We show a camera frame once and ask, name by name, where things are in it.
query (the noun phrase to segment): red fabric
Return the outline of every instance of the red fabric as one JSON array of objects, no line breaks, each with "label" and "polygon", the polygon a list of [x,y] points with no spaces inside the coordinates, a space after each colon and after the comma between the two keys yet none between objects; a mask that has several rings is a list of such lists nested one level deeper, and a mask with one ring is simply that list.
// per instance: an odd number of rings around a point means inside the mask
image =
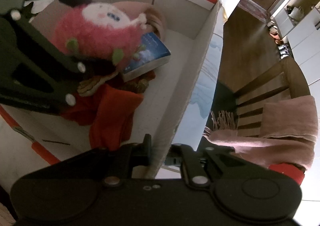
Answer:
[{"label": "red fabric", "polygon": [[75,94],[75,97],[76,105],[61,116],[82,126],[91,124],[89,139],[92,148],[106,147],[114,151],[122,141],[129,140],[133,113],[143,100],[142,94],[104,84],[92,96]]},{"label": "red fabric", "polygon": [[296,181],[298,185],[301,185],[304,179],[304,173],[294,165],[282,163],[278,165],[270,165],[269,169],[287,175]]}]

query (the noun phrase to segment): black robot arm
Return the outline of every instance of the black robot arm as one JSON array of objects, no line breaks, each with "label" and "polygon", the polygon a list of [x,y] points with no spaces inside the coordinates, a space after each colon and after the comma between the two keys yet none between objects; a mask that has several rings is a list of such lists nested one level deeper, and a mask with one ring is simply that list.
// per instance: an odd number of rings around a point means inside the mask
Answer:
[{"label": "black robot arm", "polygon": [[0,0],[0,103],[58,114],[75,104],[72,93],[86,66],[62,54],[29,23],[25,1]]},{"label": "black robot arm", "polygon": [[182,179],[134,179],[149,165],[151,136],[116,152],[93,149],[19,179],[15,226],[298,225],[301,190],[291,178],[208,149],[172,145]]}]

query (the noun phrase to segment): cardboard box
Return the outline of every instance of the cardboard box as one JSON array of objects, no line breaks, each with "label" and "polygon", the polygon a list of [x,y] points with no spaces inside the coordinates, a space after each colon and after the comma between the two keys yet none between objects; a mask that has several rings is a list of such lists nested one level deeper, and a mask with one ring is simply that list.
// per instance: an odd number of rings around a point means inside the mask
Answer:
[{"label": "cardboard box", "polygon": [[[159,8],[167,19],[168,30],[164,44],[171,51],[170,62],[155,70],[156,78],[150,82],[144,94],[145,98],[134,114],[131,139],[125,142],[142,142],[146,133],[152,135],[152,164],[138,176],[154,177],[189,104],[221,4],[219,0],[95,1],[147,2]],[[38,14],[32,24],[45,37],[51,38],[55,24],[68,8],[55,0]],[[25,131],[60,160],[90,149],[89,126],[81,127],[59,116],[29,112],[10,106],[4,106],[4,109]],[[69,143],[70,146],[43,142],[43,139]]]}]

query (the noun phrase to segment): stuffed toy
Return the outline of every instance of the stuffed toy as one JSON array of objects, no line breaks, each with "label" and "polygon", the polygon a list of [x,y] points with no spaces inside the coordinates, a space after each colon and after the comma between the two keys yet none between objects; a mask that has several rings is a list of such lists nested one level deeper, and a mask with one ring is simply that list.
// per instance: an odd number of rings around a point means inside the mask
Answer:
[{"label": "stuffed toy", "polygon": [[92,3],[73,8],[58,22],[52,43],[64,54],[112,61],[123,70],[139,51],[146,15],[130,18],[115,6]]}]

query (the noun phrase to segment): chair backrest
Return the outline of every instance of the chair backrest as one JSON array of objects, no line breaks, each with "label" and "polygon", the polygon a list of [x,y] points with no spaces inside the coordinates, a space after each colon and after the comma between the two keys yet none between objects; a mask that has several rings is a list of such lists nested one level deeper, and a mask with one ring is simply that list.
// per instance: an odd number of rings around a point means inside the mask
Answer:
[{"label": "chair backrest", "polygon": [[[244,95],[250,94],[251,92],[255,91],[259,87],[265,85],[266,83],[270,82],[271,80],[275,79],[277,76],[281,74],[283,74],[286,85],[281,85],[263,94],[255,96],[249,100],[241,102],[240,104],[237,105],[237,110],[239,110],[239,108],[244,106],[253,105],[258,102],[265,102],[265,100],[273,96],[276,96],[286,90],[289,90],[291,99],[297,98],[300,96],[310,95],[308,83],[299,65],[290,56],[287,56],[282,60],[280,60],[278,63],[273,65],[270,69],[268,69],[266,72],[259,75],[256,79],[254,79],[253,81],[251,81],[250,83],[248,83],[247,85],[239,89],[237,92],[235,92],[234,95],[237,99],[239,99]],[[239,131],[239,135],[241,135],[241,130],[255,129],[255,130],[251,130],[251,133],[253,134],[244,135],[244,136],[257,137],[258,135],[256,135],[255,133],[260,131],[262,112],[263,112],[263,107],[256,108],[241,114],[239,114],[238,112],[238,116],[237,116],[238,121],[240,121],[240,119],[244,120],[243,118],[248,118],[248,117],[253,118],[254,116],[258,117],[257,121],[255,121],[254,118],[246,119],[246,120],[254,121],[248,124],[241,124],[243,122],[239,123],[239,126],[237,128]]]}]

